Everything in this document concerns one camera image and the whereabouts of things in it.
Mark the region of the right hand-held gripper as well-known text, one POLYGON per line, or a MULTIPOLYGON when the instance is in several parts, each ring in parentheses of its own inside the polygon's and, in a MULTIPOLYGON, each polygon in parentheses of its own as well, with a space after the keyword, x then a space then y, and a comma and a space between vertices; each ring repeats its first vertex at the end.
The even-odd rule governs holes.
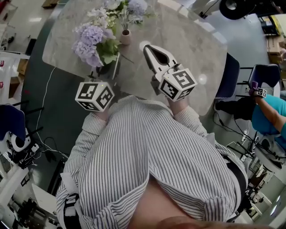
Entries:
POLYGON ((197 85, 197 82, 188 68, 182 64, 177 64, 174 56, 159 46, 145 45, 143 55, 147 65, 153 73, 156 73, 151 85, 158 95, 162 93, 173 102, 187 97, 197 85), (159 73, 158 63, 162 66, 171 66, 159 73))

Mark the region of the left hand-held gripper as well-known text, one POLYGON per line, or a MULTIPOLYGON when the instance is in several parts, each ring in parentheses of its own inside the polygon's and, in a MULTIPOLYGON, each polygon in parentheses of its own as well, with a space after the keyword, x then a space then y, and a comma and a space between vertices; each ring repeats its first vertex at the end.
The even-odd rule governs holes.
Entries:
POLYGON ((93 72, 79 84, 75 101, 88 111, 104 112, 115 94, 107 81, 103 81, 93 72))

